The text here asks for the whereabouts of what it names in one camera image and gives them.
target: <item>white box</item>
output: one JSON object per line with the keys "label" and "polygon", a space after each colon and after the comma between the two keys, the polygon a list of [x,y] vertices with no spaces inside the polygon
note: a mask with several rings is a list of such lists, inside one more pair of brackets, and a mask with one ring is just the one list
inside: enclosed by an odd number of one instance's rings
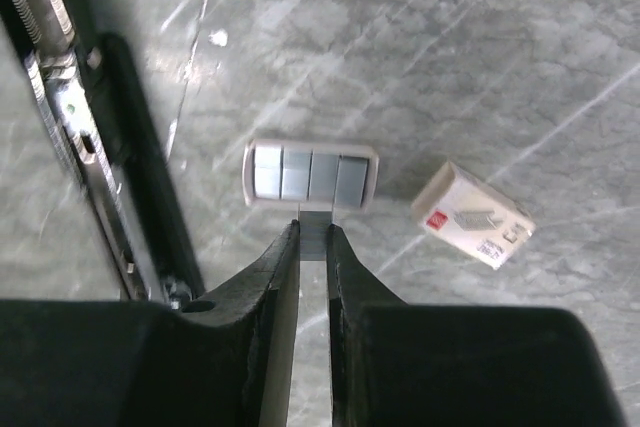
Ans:
{"label": "white box", "polygon": [[447,161],[411,205],[427,232],[498,269],[536,226],[514,201]]}

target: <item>red square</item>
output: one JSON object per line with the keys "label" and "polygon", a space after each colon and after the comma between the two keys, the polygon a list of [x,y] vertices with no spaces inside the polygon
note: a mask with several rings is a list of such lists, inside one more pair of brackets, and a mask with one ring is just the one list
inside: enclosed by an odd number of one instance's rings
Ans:
{"label": "red square", "polygon": [[439,210],[436,210],[433,215],[429,217],[429,220],[427,220],[427,225],[432,229],[440,230],[442,226],[447,223],[447,220],[449,220],[449,217]]}

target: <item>marble surface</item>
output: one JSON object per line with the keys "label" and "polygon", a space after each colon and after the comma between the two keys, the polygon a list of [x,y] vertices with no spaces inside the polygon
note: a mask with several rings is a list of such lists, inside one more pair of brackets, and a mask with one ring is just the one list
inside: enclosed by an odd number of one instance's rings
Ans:
{"label": "marble surface", "polygon": [[[376,200],[336,215],[363,263],[410,302],[571,310],[640,425],[638,0],[93,1],[133,46],[208,287],[292,216],[244,205],[249,139],[368,143]],[[114,298],[0,37],[0,295]],[[538,223],[497,272],[410,220],[443,155]],[[301,281],[289,425],[329,425],[323,266]]]}

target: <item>small box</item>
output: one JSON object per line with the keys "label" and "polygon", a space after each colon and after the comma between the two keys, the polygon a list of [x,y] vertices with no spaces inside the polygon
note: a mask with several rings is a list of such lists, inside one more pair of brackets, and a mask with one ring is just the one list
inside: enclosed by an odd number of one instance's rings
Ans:
{"label": "small box", "polygon": [[514,201],[450,161],[420,192],[411,212],[427,232],[496,270],[536,228]]}

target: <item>qr code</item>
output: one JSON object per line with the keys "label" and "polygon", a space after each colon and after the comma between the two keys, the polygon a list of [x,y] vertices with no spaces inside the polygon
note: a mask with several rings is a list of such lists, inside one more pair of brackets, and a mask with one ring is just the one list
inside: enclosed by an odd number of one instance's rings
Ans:
{"label": "qr code", "polygon": [[490,240],[484,240],[479,246],[478,246],[478,252],[480,252],[481,254],[486,255],[487,257],[489,257],[490,259],[493,260],[498,260],[502,254],[504,254],[504,249],[502,247],[500,247],[499,245],[491,242]]}

